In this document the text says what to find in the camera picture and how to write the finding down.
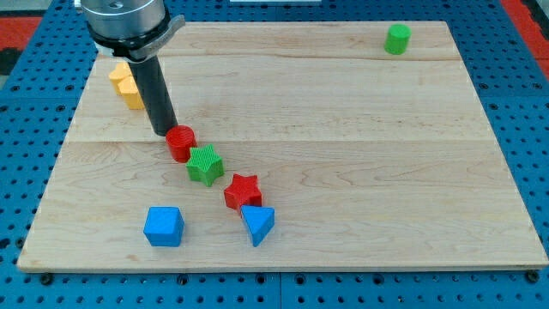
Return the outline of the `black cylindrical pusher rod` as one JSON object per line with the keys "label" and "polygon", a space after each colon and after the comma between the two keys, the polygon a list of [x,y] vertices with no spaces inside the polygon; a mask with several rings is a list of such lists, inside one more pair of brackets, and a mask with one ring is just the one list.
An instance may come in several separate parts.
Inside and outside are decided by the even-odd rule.
{"label": "black cylindrical pusher rod", "polygon": [[159,59],[154,56],[140,63],[129,63],[152,129],[158,136],[178,125]]}

